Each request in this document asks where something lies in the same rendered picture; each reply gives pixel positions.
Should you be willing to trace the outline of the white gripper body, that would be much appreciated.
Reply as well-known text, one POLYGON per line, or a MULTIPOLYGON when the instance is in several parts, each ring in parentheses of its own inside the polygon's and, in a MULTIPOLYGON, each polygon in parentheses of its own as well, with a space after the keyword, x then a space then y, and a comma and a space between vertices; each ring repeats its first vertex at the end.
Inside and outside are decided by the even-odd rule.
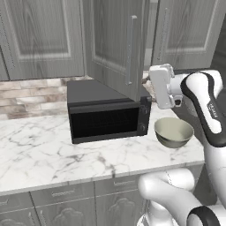
POLYGON ((174 107, 173 96, 170 91, 170 79, 173 74, 173 68, 170 64, 154 65, 149 68, 149 78, 160 109, 174 107))

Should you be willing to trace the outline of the pale green bowl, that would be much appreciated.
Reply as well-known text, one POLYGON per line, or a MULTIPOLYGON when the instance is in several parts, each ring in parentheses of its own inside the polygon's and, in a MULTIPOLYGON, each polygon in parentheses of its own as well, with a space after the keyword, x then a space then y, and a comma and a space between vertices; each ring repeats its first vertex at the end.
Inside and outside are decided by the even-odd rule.
POLYGON ((183 147, 193 136, 193 127, 182 119, 163 117, 155 121, 154 132, 165 147, 183 147))

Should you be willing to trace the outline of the open grey cabinet door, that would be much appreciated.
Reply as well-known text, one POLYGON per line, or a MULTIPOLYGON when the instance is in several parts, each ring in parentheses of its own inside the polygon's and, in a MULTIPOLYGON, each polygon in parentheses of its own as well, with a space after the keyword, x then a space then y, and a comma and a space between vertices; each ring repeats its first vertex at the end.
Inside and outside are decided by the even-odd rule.
POLYGON ((149 0, 80 0, 87 75, 128 98, 140 99, 149 0), (128 18, 137 16, 132 84, 125 84, 128 18))

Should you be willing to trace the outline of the grey base cabinet door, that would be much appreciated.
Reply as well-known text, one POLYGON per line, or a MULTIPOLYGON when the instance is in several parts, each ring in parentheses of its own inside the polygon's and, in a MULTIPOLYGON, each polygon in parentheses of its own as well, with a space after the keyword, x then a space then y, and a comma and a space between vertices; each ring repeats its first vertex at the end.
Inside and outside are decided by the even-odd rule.
POLYGON ((0 214, 0 226, 41 226, 35 211, 31 209, 0 214))
POLYGON ((146 207, 138 190, 97 196, 95 202, 97 226, 137 226, 146 207))
POLYGON ((96 226, 94 198, 37 207, 41 226, 96 226))

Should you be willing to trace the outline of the black toaster oven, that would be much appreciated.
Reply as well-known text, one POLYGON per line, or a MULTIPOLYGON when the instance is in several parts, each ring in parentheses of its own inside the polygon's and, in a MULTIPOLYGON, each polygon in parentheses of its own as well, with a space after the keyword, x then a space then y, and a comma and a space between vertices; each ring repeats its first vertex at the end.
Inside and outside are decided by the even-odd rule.
POLYGON ((144 87, 135 102, 94 79, 68 81, 72 144, 147 135, 151 105, 144 87))

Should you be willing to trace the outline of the grey drawer front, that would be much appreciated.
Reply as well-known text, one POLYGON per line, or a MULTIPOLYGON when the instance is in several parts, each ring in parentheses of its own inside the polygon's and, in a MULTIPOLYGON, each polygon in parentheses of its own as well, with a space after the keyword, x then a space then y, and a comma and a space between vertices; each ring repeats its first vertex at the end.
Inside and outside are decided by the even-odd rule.
POLYGON ((81 200, 94 196, 94 183, 66 185, 31 192, 34 204, 37 207, 69 200, 81 200))
POLYGON ((34 206, 28 192, 0 196, 0 202, 7 200, 9 201, 7 205, 0 206, 0 213, 34 206))
POLYGON ((95 194, 97 196, 102 196, 115 192, 136 190, 138 188, 138 180, 139 175, 133 175, 96 181, 94 183, 95 194))

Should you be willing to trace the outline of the grey wall cabinet door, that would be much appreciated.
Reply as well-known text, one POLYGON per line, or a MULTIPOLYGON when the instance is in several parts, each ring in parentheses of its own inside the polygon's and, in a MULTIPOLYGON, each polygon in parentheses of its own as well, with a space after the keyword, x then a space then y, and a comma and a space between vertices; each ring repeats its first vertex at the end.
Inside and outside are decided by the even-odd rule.
POLYGON ((12 80, 84 74, 79 0, 0 0, 12 80))
POLYGON ((159 0, 152 65, 170 64, 175 70, 209 68, 225 14, 226 0, 159 0), (168 32, 160 62, 165 8, 169 8, 168 32))

